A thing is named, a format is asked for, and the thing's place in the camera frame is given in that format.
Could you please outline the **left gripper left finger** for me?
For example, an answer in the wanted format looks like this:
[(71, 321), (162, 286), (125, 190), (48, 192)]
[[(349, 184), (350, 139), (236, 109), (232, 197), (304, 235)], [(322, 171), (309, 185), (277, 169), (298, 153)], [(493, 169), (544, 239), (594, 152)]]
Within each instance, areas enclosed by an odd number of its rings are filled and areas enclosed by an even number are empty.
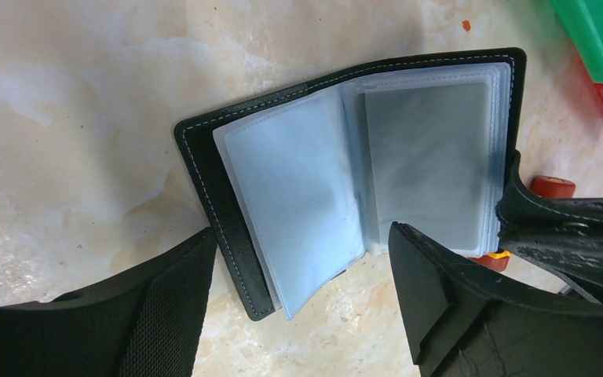
[(204, 229), (51, 302), (0, 307), (0, 376), (190, 376), (216, 249)]

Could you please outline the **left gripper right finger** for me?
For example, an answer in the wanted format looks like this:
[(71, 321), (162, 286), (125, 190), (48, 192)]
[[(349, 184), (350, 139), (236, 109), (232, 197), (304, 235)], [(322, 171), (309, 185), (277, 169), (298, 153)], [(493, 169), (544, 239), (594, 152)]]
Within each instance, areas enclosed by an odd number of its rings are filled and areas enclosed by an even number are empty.
[(603, 304), (531, 287), (393, 223), (389, 256), (424, 376), (603, 376)]

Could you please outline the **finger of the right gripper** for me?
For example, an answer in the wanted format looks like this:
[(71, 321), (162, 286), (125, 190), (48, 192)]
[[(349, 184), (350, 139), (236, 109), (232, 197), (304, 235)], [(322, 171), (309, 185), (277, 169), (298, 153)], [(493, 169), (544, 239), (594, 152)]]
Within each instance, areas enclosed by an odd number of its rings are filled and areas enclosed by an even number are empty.
[(503, 199), (500, 244), (603, 304), (603, 198)]

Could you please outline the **black leather card holder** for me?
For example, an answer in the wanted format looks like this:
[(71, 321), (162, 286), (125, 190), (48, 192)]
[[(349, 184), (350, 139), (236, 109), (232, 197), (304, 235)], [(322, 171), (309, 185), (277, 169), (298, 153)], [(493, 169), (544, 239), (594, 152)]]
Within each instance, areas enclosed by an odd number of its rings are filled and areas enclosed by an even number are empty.
[(174, 139), (248, 317), (299, 313), (407, 223), (497, 248), (518, 176), (517, 47), (372, 61), (180, 121)]

